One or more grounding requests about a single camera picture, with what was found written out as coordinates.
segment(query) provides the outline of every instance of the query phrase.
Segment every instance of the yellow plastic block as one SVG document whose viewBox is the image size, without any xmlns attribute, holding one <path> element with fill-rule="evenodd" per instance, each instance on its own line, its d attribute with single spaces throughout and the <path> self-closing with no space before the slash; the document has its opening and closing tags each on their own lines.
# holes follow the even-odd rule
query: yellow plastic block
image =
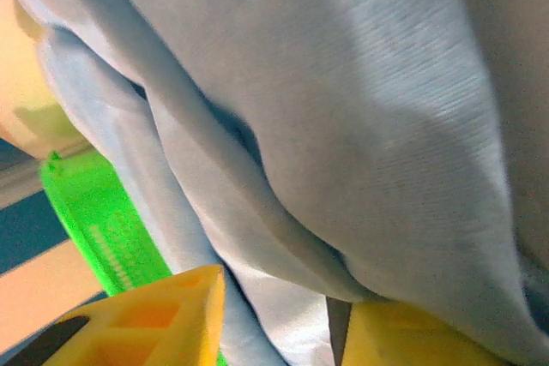
<svg viewBox="0 0 549 366">
<path fill-rule="evenodd" d="M 89 322 L 45 366 L 215 366 L 223 324 L 220 266 L 163 279 L 76 309 Z"/>
<path fill-rule="evenodd" d="M 342 366 L 504 366 L 434 317 L 403 303 L 354 304 Z"/>
</svg>

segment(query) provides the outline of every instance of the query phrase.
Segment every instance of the green plastic piece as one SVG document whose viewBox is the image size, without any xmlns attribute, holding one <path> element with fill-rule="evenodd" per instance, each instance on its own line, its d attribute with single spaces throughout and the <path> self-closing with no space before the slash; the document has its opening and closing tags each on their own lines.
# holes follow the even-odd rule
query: green plastic piece
<svg viewBox="0 0 549 366">
<path fill-rule="evenodd" d="M 40 168 L 44 190 L 109 296 L 171 276 L 111 164 L 90 151 Z M 217 366 L 227 366 L 220 354 Z"/>
</svg>

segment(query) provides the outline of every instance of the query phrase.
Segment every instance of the light blue fabric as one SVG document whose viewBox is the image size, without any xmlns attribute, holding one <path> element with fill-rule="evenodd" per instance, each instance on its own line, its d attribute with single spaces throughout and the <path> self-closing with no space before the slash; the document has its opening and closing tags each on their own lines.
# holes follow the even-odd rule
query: light blue fabric
<svg viewBox="0 0 549 366">
<path fill-rule="evenodd" d="M 305 363 L 278 332 L 300 325 L 269 313 L 275 278 L 374 291 L 549 364 L 462 0 L 44 2 L 145 87 L 173 176 L 290 364 Z"/>
</svg>

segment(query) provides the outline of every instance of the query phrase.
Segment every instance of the yellow plastic piece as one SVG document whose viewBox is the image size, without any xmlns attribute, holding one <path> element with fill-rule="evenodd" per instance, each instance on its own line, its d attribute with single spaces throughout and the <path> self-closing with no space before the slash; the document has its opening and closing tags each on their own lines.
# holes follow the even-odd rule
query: yellow plastic piece
<svg viewBox="0 0 549 366">
<path fill-rule="evenodd" d="M 91 303 L 90 321 L 45 366 L 215 366 L 223 324 L 220 266 L 199 267 Z"/>
<path fill-rule="evenodd" d="M 351 310 L 342 366 L 504 366 L 451 327 L 403 303 Z"/>
</svg>

